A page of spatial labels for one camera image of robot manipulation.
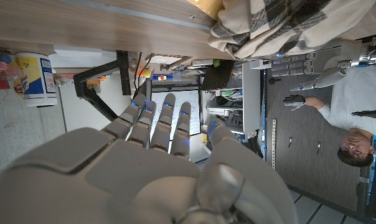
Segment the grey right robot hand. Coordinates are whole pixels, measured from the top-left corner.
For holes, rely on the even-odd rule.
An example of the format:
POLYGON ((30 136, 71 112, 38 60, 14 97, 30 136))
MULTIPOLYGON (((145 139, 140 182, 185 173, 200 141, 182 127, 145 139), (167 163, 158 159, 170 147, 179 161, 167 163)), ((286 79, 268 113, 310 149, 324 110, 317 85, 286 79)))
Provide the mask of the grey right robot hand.
POLYGON ((212 152, 190 156, 190 104, 171 126, 136 96, 101 130, 65 133, 0 172, 0 223, 296 223, 292 196, 263 159, 219 119, 208 123, 212 152))

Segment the black gloved person hand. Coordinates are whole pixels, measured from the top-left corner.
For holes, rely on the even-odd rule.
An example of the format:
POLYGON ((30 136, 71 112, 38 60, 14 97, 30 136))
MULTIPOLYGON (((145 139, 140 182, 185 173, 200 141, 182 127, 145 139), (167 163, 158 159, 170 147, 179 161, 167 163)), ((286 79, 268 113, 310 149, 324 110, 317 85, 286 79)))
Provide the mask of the black gloved person hand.
POLYGON ((301 95, 289 95, 283 100, 284 105, 290 106, 292 111, 295 111, 305 105, 305 102, 305 97, 301 95))

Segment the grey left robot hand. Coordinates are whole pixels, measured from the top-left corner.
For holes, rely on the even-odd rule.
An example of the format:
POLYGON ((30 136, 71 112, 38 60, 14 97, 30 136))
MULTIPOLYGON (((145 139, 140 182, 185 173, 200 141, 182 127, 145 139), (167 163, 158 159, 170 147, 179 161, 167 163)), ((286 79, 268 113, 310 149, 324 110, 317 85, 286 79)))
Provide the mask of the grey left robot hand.
POLYGON ((317 75, 312 81, 300 83, 291 91, 311 90, 331 86, 346 76, 349 68, 359 64, 362 41, 336 38, 319 50, 300 55, 288 55, 272 61, 273 77, 317 75))

